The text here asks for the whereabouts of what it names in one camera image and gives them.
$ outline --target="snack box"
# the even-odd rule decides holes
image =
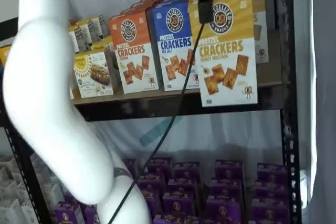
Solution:
[[[178,0],[159,4],[153,9],[156,39],[165,91],[181,90],[189,66],[191,74],[187,89],[199,87],[192,41],[188,1]]]
[[[139,174],[137,161],[135,159],[123,159],[122,161],[125,163],[125,166],[127,167],[132,177],[136,178]]]
[[[151,8],[114,16],[109,25],[124,93],[159,89],[162,78]]]
[[[118,89],[112,56],[108,48],[77,54],[73,69],[82,98],[112,95]]]
[[[289,222],[289,206],[287,200],[255,197],[250,209],[251,219],[264,218]]]
[[[189,15],[195,41],[198,0],[189,1]],[[257,103],[252,0],[214,0],[213,16],[195,54],[202,106]]]
[[[150,173],[162,173],[168,181],[173,177],[173,159],[171,157],[154,157],[147,166]]]
[[[229,220],[234,224],[242,224],[241,202],[234,198],[209,195],[206,201],[205,215],[215,220]]]
[[[283,165],[258,163],[257,179],[272,182],[278,185],[287,185],[288,184],[287,168]]]
[[[157,214],[162,213],[162,206],[160,202],[160,193],[158,190],[141,190],[143,197],[146,200],[152,219]]]
[[[184,224],[184,216],[174,216],[170,214],[156,215],[153,224]]]
[[[162,197],[162,205],[165,212],[175,216],[195,215],[194,197],[187,192],[166,192]]]
[[[257,197],[267,198],[288,198],[288,189],[285,185],[276,185],[272,182],[256,180],[254,192]]]
[[[57,223],[85,224],[83,214],[76,204],[59,202],[55,208]]]
[[[86,52],[91,50],[89,44],[85,42],[84,35],[80,26],[74,25],[69,27],[69,36],[74,45],[75,53]]]
[[[139,177],[137,183],[140,190],[158,190],[160,196],[166,191],[166,184],[162,174],[146,173]]]

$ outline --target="purple box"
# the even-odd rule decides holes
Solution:
[[[205,215],[215,220],[241,224],[241,202],[233,197],[209,195],[206,201]]]
[[[152,219],[157,214],[162,213],[162,207],[160,202],[160,194],[158,190],[142,190],[141,191],[143,197],[146,200],[149,211],[151,212]]]
[[[166,182],[173,178],[173,160],[171,157],[155,157],[152,158],[148,167],[150,173],[163,173]]]
[[[139,174],[137,161],[135,159],[123,159],[122,161],[124,162],[132,177],[136,178]]]
[[[195,178],[197,183],[201,182],[199,162],[184,162],[174,164],[175,178]]]
[[[287,185],[287,177],[287,168],[283,165],[258,163],[257,179],[272,182],[274,184]]]
[[[166,184],[162,174],[146,173],[138,180],[140,190],[158,190],[160,196],[166,191]]]
[[[60,201],[54,210],[57,223],[84,224],[84,217],[78,204]]]
[[[180,216],[195,215],[194,197],[192,193],[179,191],[165,193],[162,197],[165,212]]]
[[[266,198],[288,198],[288,189],[284,185],[276,185],[263,180],[256,180],[254,184],[255,195]]]
[[[84,211],[86,224],[99,224],[100,220],[97,214],[97,210],[94,206],[87,206]]]
[[[287,200],[255,197],[251,204],[251,219],[264,218],[268,220],[289,221]]]
[[[184,216],[156,215],[153,224],[184,224]]]

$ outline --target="cardboard box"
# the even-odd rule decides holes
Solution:
[[[194,41],[201,27],[197,2],[189,2]],[[196,50],[202,106],[257,103],[252,0],[214,0],[213,13]]]
[[[164,211],[172,215],[195,215],[194,197],[192,193],[181,193],[179,191],[165,193],[162,197],[162,204]]]
[[[0,222],[4,224],[26,224],[26,218],[17,199],[0,200]]]
[[[187,89],[199,87],[193,40],[188,13],[188,1],[179,0],[160,4],[153,9],[156,39],[160,54],[164,90],[181,90],[190,65]]]
[[[73,69],[82,98],[112,95],[118,89],[109,49],[77,54]]]
[[[85,42],[82,30],[79,26],[70,26],[69,27],[69,35],[74,45],[75,53],[86,52],[91,50],[89,44]]]
[[[125,94],[157,90],[161,84],[151,9],[137,8],[109,20]]]
[[[85,224],[83,214],[78,205],[59,202],[55,208],[58,223]]]

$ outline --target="product packaging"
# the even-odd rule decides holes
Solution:
[[[55,208],[58,223],[85,224],[83,214],[78,205],[59,202]]]
[[[26,224],[26,218],[17,199],[0,200],[0,221],[5,224]]]
[[[160,202],[160,193],[158,190],[141,190],[143,197],[146,200],[152,219],[162,213],[162,206]]]
[[[91,47],[89,44],[85,42],[82,30],[79,26],[70,26],[69,27],[69,35],[72,41],[72,44],[74,45],[75,53],[79,52],[86,52],[91,50]]]
[[[65,201],[61,188],[57,183],[46,183],[41,188],[41,191],[50,213],[54,212],[57,203]]]
[[[161,84],[157,44],[152,41],[152,11],[136,8],[110,19],[120,77],[125,94],[157,90]]]
[[[74,71],[82,98],[112,95],[118,89],[109,49],[77,54]]]
[[[165,193],[162,197],[165,212],[175,216],[195,215],[194,197],[192,193],[179,191]]]
[[[150,173],[162,173],[167,182],[173,177],[173,160],[171,157],[154,157],[147,169]]]
[[[195,41],[198,0],[190,0],[189,15]],[[214,0],[213,15],[195,53],[202,106],[257,103],[252,0]]]
[[[254,192],[257,197],[288,199],[288,189],[285,185],[276,185],[272,182],[256,180]]]
[[[252,199],[251,219],[264,218],[289,222],[289,207],[287,200],[255,197]]]
[[[21,209],[28,224],[37,224],[38,220],[30,200],[22,203]]]
[[[209,195],[206,201],[205,215],[215,220],[229,220],[234,224],[242,224],[241,202],[231,197]]]
[[[184,216],[156,215],[153,224],[184,224]]]
[[[160,4],[153,9],[156,39],[160,54],[160,63],[165,91],[183,88],[189,65],[191,75],[186,88],[199,87],[193,41],[188,13],[188,1],[179,0]]]

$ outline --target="blue cracker box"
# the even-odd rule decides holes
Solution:
[[[258,163],[257,179],[272,182],[279,185],[287,185],[288,183],[287,168],[283,165],[275,165],[268,163]]]
[[[83,214],[78,204],[60,201],[54,210],[57,223],[85,224]]]
[[[183,88],[189,65],[192,65],[187,89],[199,87],[193,54],[187,0],[175,0],[158,4],[153,9],[156,39],[158,43],[165,91]]]
[[[256,180],[254,184],[254,191],[257,197],[267,198],[288,198],[288,188],[285,185],[276,185],[272,182],[263,180]]]
[[[94,206],[87,206],[84,211],[86,224],[99,224],[100,220],[97,214],[97,210]]]
[[[149,211],[151,212],[152,218],[157,214],[162,213],[162,207],[160,202],[160,194],[158,190],[141,190],[143,197],[146,200]]]
[[[264,218],[289,222],[289,206],[287,200],[255,197],[250,209],[251,219]]]
[[[150,173],[162,173],[167,182],[173,177],[173,160],[171,157],[154,157],[147,169]]]
[[[164,211],[175,216],[194,216],[195,206],[192,193],[167,192],[162,197]]]
[[[140,176],[137,184],[140,190],[158,190],[160,192],[160,196],[162,196],[166,191],[166,183],[162,173],[145,173]]]
[[[206,201],[205,216],[215,220],[242,224],[241,202],[233,197],[209,195]]]
[[[153,224],[185,224],[184,216],[156,215]]]

